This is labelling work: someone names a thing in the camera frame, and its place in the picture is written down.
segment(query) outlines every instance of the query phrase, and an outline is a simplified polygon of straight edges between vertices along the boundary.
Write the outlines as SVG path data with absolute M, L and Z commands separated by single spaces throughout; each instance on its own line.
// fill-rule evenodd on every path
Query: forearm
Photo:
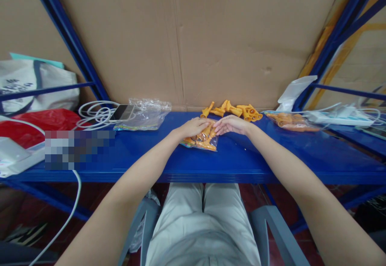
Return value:
M 170 155 L 181 139 L 182 135 L 178 130 L 171 131 L 127 170 L 106 196 L 106 202 L 141 201 L 161 176 Z
M 326 265 L 385 265 L 386 255 L 319 178 L 258 127 L 248 137 L 297 202 Z
M 111 188 L 56 266 L 116 265 L 135 212 L 180 141 L 174 130 L 144 154 Z
M 311 194 L 319 195 L 320 192 L 329 192 L 319 178 L 298 157 L 257 126 L 251 126 L 247 136 L 296 202 L 302 203 L 304 199 L 309 199 Z

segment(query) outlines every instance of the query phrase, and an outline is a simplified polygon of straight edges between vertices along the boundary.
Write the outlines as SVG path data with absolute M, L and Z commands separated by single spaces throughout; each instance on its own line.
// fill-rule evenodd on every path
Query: red plastic bag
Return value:
M 23 113 L 14 116 L 12 119 L 27 121 L 45 131 L 57 131 L 72 130 L 80 117 L 70 110 L 59 108 Z M 14 121 L 0 122 L 0 136 L 9 137 L 24 148 L 29 148 L 45 139 L 33 127 Z

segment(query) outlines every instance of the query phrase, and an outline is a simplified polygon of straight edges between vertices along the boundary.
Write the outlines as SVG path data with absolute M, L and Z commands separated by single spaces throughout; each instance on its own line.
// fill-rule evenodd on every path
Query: white tote bag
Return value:
M 0 95 L 76 84 L 76 74 L 37 60 L 0 61 Z M 0 102 L 0 115 L 54 108 L 74 110 L 79 88 Z

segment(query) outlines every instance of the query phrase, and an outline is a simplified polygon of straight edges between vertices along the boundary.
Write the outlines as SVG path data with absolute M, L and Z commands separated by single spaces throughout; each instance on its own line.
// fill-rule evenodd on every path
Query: floor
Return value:
M 69 197 L 75 198 L 77 184 L 56 183 L 51 185 Z M 92 211 L 95 210 L 112 186 L 113 184 L 108 183 L 83 184 L 79 204 L 81 206 L 88 207 Z M 277 203 L 277 206 L 285 221 L 288 225 L 292 225 L 298 219 L 298 209 L 294 199 L 280 184 L 269 184 L 267 187 L 275 199 L 275 202 Z M 328 186 L 332 193 L 337 197 L 341 196 L 352 187 L 353 186 Z M 168 184 L 156 184 L 154 186 L 154 190 L 156 191 L 162 204 L 167 195 Z M 271 204 L 262 185 L 240 184 L 240 191 L 245 208 L 248 212 L 253 211 L 263 205 Z M 52 237 L 57 233 L 57 231 L 62 227 L 67 217 L 68 215 L 66 213 L 63 213 L 60 210 L 47 205 L 43 201 L 37 200 L 31 195 L 27 195 L 17 215 L 14 227 L 19 224 L 23 224 L 24 226 L 36 226 L 39 223 L 49 222 L 44 236 L 34 245 L 34 247 L 37 248 L 44 248 L 52 239 Z M 50 250 L 62 253 L 83 225 L 83 221 L 80 221 L 77 218 L 73 218 L 66 229 L 57 238 L 55 243 L 50 247 Z M 308 230 L 298 233 L 295 238 L 311 266 L 324 265 Z M 271 266 L 284 265 L 284 262 L 280 257 L 279 250 L 272 236 L 270 236 L 269 239 L 269 247 Z M 139 258 L 139 252 L 132 254 L 126 266 L 139 266 Z

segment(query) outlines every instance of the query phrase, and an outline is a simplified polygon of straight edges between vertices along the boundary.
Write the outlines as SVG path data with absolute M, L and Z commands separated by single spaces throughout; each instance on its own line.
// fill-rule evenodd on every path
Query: smartphone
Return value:
M 125 121 L 130 118 L 131 113 L 133 112 L 134 105 L 121 104 L 117 107 L 110 121 Z
M 378 137 L 380 139 L 386 140 L 386 127 L 365 127 L 365 126 L 356 126 L 355 129 L 363 131 L 364 133 L 370 134 L 372 136 Z

